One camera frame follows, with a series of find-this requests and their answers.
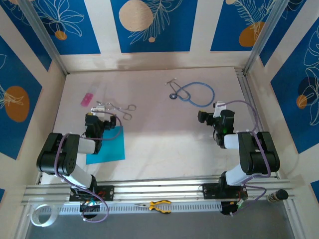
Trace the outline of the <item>blue cloth sheet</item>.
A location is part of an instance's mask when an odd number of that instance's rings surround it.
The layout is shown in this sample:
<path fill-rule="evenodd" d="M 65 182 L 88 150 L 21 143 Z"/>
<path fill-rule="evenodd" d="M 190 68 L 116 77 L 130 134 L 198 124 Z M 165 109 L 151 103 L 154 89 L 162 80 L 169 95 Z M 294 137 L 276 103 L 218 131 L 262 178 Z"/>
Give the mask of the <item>blue cloth sheet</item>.
<path fill-rule="evenodd" d="M 86 164 L 97 164 L 111 161 L 125 160 L 124 129 L 116 126 L 114 129 L 106 130 L 103 138 L 113 138 L 121 130 L 119 136 L 110 141 L 101 141 L 102 146 L 98 154 L 87 154 Z"/>

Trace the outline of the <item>clear bottle with pink liquid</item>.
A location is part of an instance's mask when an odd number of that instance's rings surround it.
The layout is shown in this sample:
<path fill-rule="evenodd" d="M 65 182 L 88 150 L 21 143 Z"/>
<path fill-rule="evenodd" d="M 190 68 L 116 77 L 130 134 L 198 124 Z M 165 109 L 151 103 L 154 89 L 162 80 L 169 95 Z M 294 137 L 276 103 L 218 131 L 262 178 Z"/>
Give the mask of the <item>clear bottle with pink liquid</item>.
<path fill-rule="evenodd" d="M 90 88 L 87 90 L 86 94 L 84 95 L 84 97 L 80 103 L 80 106 L 82 106 L 82 107 L 89 106 L 96 91 L 98 90 L 98 87 L 99 87 L 99 83 L 94 83 L 90 86 Z"/>

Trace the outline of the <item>metal forceps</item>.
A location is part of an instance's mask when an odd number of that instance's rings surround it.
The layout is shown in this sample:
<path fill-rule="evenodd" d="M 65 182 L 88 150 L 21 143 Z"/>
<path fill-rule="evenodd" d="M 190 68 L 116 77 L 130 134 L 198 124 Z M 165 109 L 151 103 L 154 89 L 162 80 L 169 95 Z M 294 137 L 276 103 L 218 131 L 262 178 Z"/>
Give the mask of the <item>metal forceps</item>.
<path fill-rule="evenodd" d="M 124 120 L 131 120 L 132 115 L 129 112 L 135 111 L 137 109 L 136 105 L 130 104 L 126 108 L 115 106 L 112 103 L 102 103 L 100 101 L 96 102 L 98 106 L 103 107 L 106 111 L 117 110 L 123 114 Z"/>

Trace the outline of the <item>blue stethoscope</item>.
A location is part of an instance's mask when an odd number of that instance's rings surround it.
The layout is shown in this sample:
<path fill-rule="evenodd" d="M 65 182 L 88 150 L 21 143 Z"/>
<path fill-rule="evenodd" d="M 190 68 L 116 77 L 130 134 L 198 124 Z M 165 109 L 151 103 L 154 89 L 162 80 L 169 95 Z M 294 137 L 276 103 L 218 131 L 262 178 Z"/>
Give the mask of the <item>blue stethoscope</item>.
<path fill-rule="evenodd" d="M 172 90 L 173 90 L 173 92 L 170 93 L 170 95 L 169 95 L 169 98 L 170 98 L 170 99 L 172 99 L 172 100 L 180 99 L 181 101 L 183 101 L 183 102 L 189 102 L 191 105 L 196 106 L 196 107 L 198 107 L 198 108 L 208 107 L 208 106 L 210 106 L 210 105 L 214 102 L 214 99 L 215 99 L 215 91 L 214 91 L 214 89 L 213 89 L 210 85 L 208 85 L 207 83 L 196 81 L 196 82 L 191 82 L 191 83 L 188 83 L 188 84 L 186 84 L 186 85 L 184 85 L 184 86 L 181 86 L 180 84 L 178 84 L 178 83 L 176 82 L 176 80 L 177 80 L 177 78 L 174 77 L 174 78 L 172 78 L 170 81 L 167 81 L 167 82 L 165 83 L 165 85 L 169 85 L 169 86 L 172 88 Z M 191 99 L 191 94 L 189 93 L 189 91 L 186 90 L 186 88 L 187 88 L 187 87 L 190 87 L 190 86 L 193 86 L 193 85 L 201 85 L 201 86 L 204 86 L 204 87 L 208 88 L 208 89 L 212 92 L 212 98 L 211 98 L 211 100 L 210 100 L 209 103 L 207 103 L 207 104 L 205 104 L 205 105 L 199 105 L 199 104 L 195 103 L 195 102 Z M 184 91 L 184 92 L 186 93 L 186 97 L 183 98 L 183 97 L 179 94 L 180 91 Z"/>

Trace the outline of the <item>small dark capped bottle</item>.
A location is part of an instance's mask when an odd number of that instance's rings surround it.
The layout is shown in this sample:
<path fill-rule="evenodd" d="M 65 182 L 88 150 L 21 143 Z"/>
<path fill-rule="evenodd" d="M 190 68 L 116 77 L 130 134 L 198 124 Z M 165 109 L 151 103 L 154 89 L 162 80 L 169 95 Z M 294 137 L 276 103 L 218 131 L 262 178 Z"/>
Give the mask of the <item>small dark capped bottle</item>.
<path fill-rule="evenodd" d="M 289 194 L 284 189 L 279 189 L 274 193 L 271 193 L 267 196 L 267 201 L 270 203 L 276 203 L 289 198 Z"/>

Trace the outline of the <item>clear tape roll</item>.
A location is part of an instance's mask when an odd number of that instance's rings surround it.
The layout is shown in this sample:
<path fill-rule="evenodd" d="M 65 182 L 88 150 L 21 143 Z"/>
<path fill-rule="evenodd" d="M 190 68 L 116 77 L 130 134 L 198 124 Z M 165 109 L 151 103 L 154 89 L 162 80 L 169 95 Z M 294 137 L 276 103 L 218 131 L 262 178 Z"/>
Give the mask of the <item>clear tape roll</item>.
<path fill-rule="evenodd" d="M 45 222 L 41 222 L 39 217 L 41 213 L 48 213 L 49 217 Z M 48 227 L 52 225 L 59 215 L 59 211 L 56 206 L 50 204 L 42 204 L 37 206 L 31 216 L 30 220 L 32 224 L 36 227 Z"/>

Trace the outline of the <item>yellow black pliers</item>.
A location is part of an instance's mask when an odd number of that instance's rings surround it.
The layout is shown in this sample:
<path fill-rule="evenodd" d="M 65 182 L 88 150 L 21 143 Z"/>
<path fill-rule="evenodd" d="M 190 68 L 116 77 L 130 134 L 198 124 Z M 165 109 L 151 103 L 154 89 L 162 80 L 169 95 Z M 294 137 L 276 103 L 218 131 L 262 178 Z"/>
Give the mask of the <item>yellow black pliers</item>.
<path fill-rule="evenodd" d="M 140 208 L 147 208 L 149 211 L 157 211 L 161 214 L 170 214 L 171 210 L 162 210 L 159 209 L 157 206 L 161 205 L 161 204 L 171 204 L 171 201 L 168 200 L 160 200 L 160 201 L 151 201 L 149 203 L 139 203 L 139 204 L 135 204 L 135 206 L 140 207 Z"/>

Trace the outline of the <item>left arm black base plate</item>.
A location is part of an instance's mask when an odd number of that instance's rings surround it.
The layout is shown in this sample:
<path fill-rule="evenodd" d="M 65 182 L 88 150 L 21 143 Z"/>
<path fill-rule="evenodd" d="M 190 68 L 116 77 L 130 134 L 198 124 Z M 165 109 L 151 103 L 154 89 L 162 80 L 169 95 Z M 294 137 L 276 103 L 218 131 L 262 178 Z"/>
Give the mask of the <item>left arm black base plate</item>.
<path fill-rule="evenodd" d="M 95 194 L 101 197 L 104 201 L 113 201 L 114 197 L 114 186 L 97 186 L 94 189 Z M 83 190 L 71 188 L 69 201 L 70 202 L 84 202 L 88 200 L 99 201 L 96 196 L 91 195 Z"/>

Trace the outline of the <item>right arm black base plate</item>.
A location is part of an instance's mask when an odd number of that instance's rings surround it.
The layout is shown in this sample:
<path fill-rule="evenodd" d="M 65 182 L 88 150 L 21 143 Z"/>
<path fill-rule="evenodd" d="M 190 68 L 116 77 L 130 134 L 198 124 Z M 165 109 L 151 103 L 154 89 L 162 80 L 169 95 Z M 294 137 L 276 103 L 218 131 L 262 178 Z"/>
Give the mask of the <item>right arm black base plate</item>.
<path fill-rule="evenodd" d="M 221 186 L 217 183 L 203 184 L 203 197 L 204 199 L 235 199 L 246 200 L 248 193 L 242 186 Z"/>

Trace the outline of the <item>aluminium mounting rail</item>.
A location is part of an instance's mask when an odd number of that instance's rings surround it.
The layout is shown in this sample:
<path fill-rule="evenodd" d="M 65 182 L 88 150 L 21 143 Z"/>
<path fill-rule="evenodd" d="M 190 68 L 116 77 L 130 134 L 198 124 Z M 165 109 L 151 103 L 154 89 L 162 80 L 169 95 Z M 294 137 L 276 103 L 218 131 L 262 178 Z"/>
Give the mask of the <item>aluminium mounting rail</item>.
<path fill-rule="evenodd" d="M 202 185 L 217 183 L 218 176 L 172 179 L 150 179 L 129 181 L 101 181 L 100 186 L 114 186 L 113 203 L 141 203 L 158 200 L 172 202 L 203 201 Z M 248 199 L 256 199 L 262 194 L 262 187 L 269 195 L 279 189 L 288 192 L 289 199 L 296 198 L 294 184 L 288 179 L 279 179 L 273 173 L 266 179 L 253 179 L 247 183 Z M 36 203 L 66 203 L 69 201 L 70 186 L 61 184 L 29 185 L 21 200 L 22 205 Z"/>

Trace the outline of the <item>aluminium frame post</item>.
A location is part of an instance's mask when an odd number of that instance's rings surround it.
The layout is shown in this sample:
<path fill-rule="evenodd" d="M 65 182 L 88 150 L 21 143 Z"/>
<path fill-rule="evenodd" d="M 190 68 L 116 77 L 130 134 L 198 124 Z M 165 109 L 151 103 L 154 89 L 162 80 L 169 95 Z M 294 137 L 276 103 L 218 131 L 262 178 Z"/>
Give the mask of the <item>aluminium frame post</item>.
<path fill-rule="evenodd" d="M 49 36 L 31 2 L 29 0 L 17 0 L 17 2 L 50 58 L 56 63 L 63 75 L 67 76 L 69 72 L 67 71 L 54 42 Z"/>
<path fill-rule="evenodd" d="M 243 68 L 244 75 L 247 75 L 252 70 L 255 61 L 258 59 L 261 60 L 263 67 L 268 64 L 293 22 L 292 14 L 288 11 L 290 0 L 273 0 L 273 3 L 274 8 L 264 23 Z"/>

